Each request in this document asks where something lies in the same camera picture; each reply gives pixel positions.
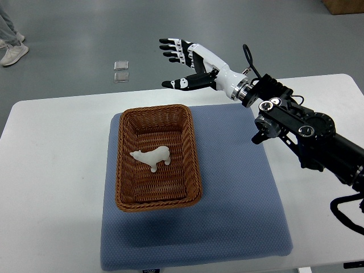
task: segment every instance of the basket rim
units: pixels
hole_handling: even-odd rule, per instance
[[[134,203],[125,203],[122,201],[122,192],[121,192],[121,182],[122,178],[118,175],[118,168],[122,164],[122,155],[121,148],[123,147],[123,139],[121,137],[123,133],[123,125],[126,122],[126,118],[129,114],[137,113],[137,112],[145,112],[145,111],[155,111],[155,110],[173,110],[179,108],[181,109],[188,118],[188,122],[186,128],[189,127],[189,131],[191,133],[188,134],[188,138],[190,141],[190,146],[193,146],[191,149],[191,155],[195,158],[192,164],[192,172],[195,177],[192,181],[193,184],[193,196],[185,197],[178,200],[156,200],[156,201],[147,201],[147,202],[134,202]],[[171,104],[171,105],[161,105],[161,106],[148,106],[148,107],[137,107],[125,110],[119,120],[119,131],[118,131],[118,158],[117,158],[117,175],[115,181],[115,203],[117,207],[124,212],[141,212],[146,210],[155,210],[155,209],[167,209],[167,208],[182,208],[185,206],[191,206],[196,204],[202,197],[202,181],[200,168],[198,164],[197,157],[197,147],[196,147],[196,139],[195,139],[195,131],[193,128],[193,119],[192,113],[189,107],[183,104]]]

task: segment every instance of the blue mat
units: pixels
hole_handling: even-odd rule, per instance
[[[101,267],[105,271],[186,266],[288,255],[282,203],[250,109],[190,107],[202,178],[195,206],[126,213],[114,201],[118,124],[111,121]]]

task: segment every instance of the polar bear figurine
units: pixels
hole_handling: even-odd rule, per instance
[[[157,163],[165,160],[164,164],[169,165],[171,158],[169,156],[169,148],[167,146],[160,146],[150,152],[142,152],[141,150],[131,152],[130,155],[137,161],[148,164],[151,167],[151,172],[157,171]]]

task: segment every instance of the wicker basket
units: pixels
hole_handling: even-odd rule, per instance
[[[126,110],[120,117],[115,201],[124,212],[181,208],[202,195],[191,111],[184,105]],[[171,164],[150,166],[130,152],[169,147]]]

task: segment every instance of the person's leg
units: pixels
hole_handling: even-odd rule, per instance
[[[20,41],[16,37],[16,33],[14,24],[0,3],[0,39],[12,46],[19,46]]]

